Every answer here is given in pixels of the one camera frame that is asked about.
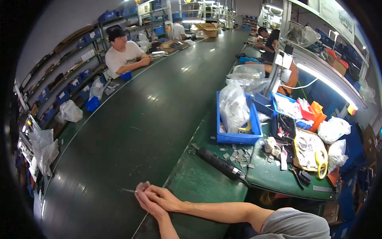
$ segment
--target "pliers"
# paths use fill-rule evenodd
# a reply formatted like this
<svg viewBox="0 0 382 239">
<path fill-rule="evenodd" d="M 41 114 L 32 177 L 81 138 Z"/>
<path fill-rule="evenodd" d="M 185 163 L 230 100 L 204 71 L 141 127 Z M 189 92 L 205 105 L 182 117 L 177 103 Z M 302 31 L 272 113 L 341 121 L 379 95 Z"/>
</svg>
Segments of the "pliers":
<svg viewBox="0 0 382 239">
<path fill-rule="evenodd" d="M 292 167 L 292 168 L 290 168 L 289 170 L 294 174 L 294 176 L 295 176 L 295 178 L 296 178 L 296 180 L 297 180 L 297 184 L 298 184 L 298 186 L 301 188 L 301 190 L 304 190 L 304 187 L 303 187 L 303 185 L 301 184 L 300 179 L 298 178 L 298 175 L 297 175 L 297 172 L 296 172 L 296 168 L 295 168 L 295 167 Z"/>
</svg>

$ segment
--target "gray t-shirt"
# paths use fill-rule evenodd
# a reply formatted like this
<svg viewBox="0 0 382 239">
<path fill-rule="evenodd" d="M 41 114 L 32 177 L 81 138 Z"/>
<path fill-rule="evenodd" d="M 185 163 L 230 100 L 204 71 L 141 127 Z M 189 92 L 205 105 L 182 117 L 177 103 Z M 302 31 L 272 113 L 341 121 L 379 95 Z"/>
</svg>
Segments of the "gray t-shirt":
<svg viewBox="0 0 382 239">
<path fill-rule="evenodd" d="M 328 222 L 293 208 L 274 211 L 263 223 L 260 235 L 251 239 L 330 239 Z"/>
</svg>

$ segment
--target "conveyor belt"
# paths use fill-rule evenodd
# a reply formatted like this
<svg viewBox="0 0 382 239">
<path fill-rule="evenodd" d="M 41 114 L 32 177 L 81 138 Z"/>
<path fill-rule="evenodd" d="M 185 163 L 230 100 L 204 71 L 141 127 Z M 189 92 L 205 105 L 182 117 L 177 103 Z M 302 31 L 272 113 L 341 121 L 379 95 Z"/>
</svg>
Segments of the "conveyor belt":
<svg viewBox="0 0 382 239">
<path fill-rule="evenodd" d="M 46 191 L 48 238 L 131 238 L 145 212 L 121 189 L 164 184 L 247 37 L 227 31 L 167 57 L 88 120 Z"/>
</svg>

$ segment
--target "white t-shirt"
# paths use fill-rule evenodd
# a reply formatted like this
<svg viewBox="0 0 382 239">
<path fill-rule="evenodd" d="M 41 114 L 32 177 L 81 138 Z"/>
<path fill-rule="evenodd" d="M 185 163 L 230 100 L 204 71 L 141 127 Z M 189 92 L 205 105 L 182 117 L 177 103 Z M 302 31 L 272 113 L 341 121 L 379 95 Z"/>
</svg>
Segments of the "white t-shirt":
<svg viewBox="0 0 382 239">
<path fill-rule="evenodd" d="M 135 42 L 127 41 L 125 52 L 119 52 L 114 47 L 110 47 L 105 54 L 106 65 L 115 74 L 121 66 L 137 62 L 137 58 L 142 53 L 144 53 L 143 50 Z"/>
<path fill-rule="evenodd" d="M 174 29 L 173 39 L 181 40 L 182 39 L 181 35 L 186 34 L 185 28 L 179 23 L 174 23 L 173 29 Z"/>
</svg>

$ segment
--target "white cable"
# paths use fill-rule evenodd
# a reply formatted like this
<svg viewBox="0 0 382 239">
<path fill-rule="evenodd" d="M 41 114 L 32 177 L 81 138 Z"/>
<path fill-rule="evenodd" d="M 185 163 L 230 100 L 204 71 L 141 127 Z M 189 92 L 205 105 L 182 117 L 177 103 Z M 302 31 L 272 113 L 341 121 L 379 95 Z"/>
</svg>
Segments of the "white cable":
<svg viewBox="0 0 382 239">
<path fill-rule="evenodd" d="M 286 86 L 286 85 L 280 85 L 282 87 L 287 87 L 289 89 L 301 89 L 301 88 L 305 88 L 305 87 L 308 87 L 310 86 L 311 84 L 313 84 L 316 80 L 318 80 L 318 78 L 314 79 L 311 83 L 307 84 L 306 86 L 300 86 L 300 87 L 289 87 L 289 86 Z"/>
</svg>

